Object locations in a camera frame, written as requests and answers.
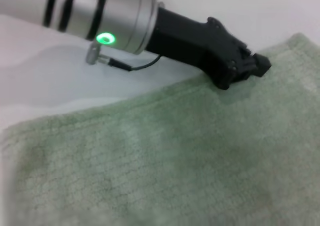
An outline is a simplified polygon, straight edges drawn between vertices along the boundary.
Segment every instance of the black wire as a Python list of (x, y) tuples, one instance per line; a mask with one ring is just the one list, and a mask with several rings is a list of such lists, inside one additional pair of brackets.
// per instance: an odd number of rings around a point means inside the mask
[(132, 67), (132, 66), (125, 64), (121, 61), (110, 58), (108, 65), (122, 69), (122, 70), (126, 70), (126, 71), (136, 71), (136, 70), (146, 69), (146, 68), (156, 64), (160, 60), (161, 57), (162, 57), (162, 55), (158, 55), (158, 57), (156, 59), (154, 59), (152, 62), (150, 62), (146, 65), (138, 66), (138, 67)]

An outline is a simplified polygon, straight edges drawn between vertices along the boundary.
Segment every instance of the glowing green ring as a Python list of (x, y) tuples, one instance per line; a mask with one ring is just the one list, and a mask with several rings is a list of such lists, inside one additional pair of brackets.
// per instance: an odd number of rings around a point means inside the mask
[(101, 33), (96, 37), (97, 42), (103, 44), (103, 45), (110, 45), (116, 41), (116, 37), (112, 35), (111, 33)]

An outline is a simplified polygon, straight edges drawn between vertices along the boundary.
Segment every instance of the white background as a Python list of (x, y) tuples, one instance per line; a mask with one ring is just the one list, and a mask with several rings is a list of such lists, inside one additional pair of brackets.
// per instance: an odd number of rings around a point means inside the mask
[[(320, 43), (319, 0), (160, 0), (166, 8), (205, 22), (221, 20), (234, 35), (259, 50), (303, 32)], [(127, 99), (200, 73), (162, 59), (127, 73), (85, 63), (88, 42), (0, 15), (0, 130), (41, 115), (65, 113)], [(104, 52), (140, 65), (155, 58)]]

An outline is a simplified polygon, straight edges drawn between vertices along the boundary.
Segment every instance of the terry cloth texture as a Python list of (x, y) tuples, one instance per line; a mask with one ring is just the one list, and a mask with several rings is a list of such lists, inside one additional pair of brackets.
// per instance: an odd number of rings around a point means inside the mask
[(320, 49), (228, 91), (200, 77), (2, 136), (10, 226), (320, 225)]

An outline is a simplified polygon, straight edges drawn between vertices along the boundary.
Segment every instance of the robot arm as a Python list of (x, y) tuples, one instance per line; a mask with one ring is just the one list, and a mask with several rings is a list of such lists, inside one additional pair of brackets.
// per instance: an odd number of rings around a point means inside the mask
[(1, 7), (8, 15), (98, 45), (133, 54), (146, 50), (193, 65), (220, 89), (251, 75), (262, 77), (271, 67), (217, 19), (200, 23), (160, 7), (157, 0), (5, 0)]

